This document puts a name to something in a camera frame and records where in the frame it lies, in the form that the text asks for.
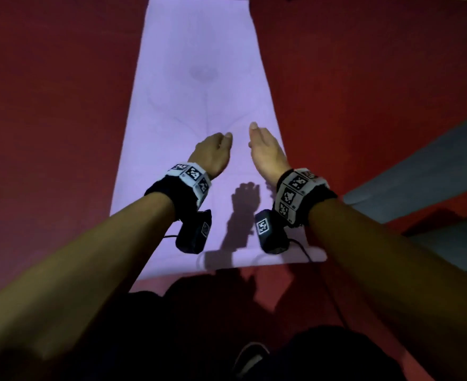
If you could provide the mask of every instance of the wristband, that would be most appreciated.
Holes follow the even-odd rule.
[[[161,192],[171,199],[177,219],[184,221],[196,214],[211,187],[207,172],[197,163],[173,166],[144,195]]]
[[[274,210],[289,227],[307,225],[311,208],[338,196],[330,190],[327,181],[308,169],[288,170],[278,181]]]

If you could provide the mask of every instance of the cable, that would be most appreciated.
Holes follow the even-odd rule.
[[[311,257],[309,256],[309,254],[307,253],[306,249],[304,248],[304,246],[302,246],[302,244],[299,241],[297,241],[296,239],[290,238],[290,242],[293,242],[293,243],[297,244],[300,247],[300,249],[302,250],[302,252],[306,256],[309,263],[314,263],[313,260],[311,259]],[[330,292],[330,290],[329,290],[329,288],[327,286],[327,283],[325,282],[325,280],[322,277],[322,273],[317,270],[317,267],[315,265],[311,265],[311,267],[312,267],[313,270],[315,270],[316,274],[320,278],[320,281],[322,282],[323,287],[325,288],[325,291],[326,291],[330,301],[332,302],[332,306],[334,306],[335,312],[338,314],[338,317],[339,317],[341,323],[343,324],[344,328],[347,329],[347,330],[350,330],[350,327],[348,326],[348,323],[344,319],[343,313],[341,313],[341,309],[339,309],[339,305],[336,303],[334,297],[332,296],[332,293]]]

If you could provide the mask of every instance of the black device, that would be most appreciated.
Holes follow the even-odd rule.
[[[182,223],[175,246],[188,254],[199,254],[205,247],[212,226],[212,212],[198,211]]]
[[[256,234],[267,254],[281,254],[288,250],[290,240],[284,226],[283,218],[274,210],[262,210],[255,215]]]

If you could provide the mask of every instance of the right hand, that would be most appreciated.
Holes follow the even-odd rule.
[[[277,139],[267,128],[259,128],[256,122],[249,125],[249,147],[255,167],[275,187],[281,175],[291,169]]]

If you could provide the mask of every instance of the hand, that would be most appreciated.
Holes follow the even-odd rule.
[[[188,162],[198,163],[212,180],[224,171],[230,160],[233,136],[230,132],[217,133],[196,145]]]
[[[249,125],[249,147],[255,167],[275,187],[281,175],[291,169],[276,138],[267,128],[258,128],[256,122]]]

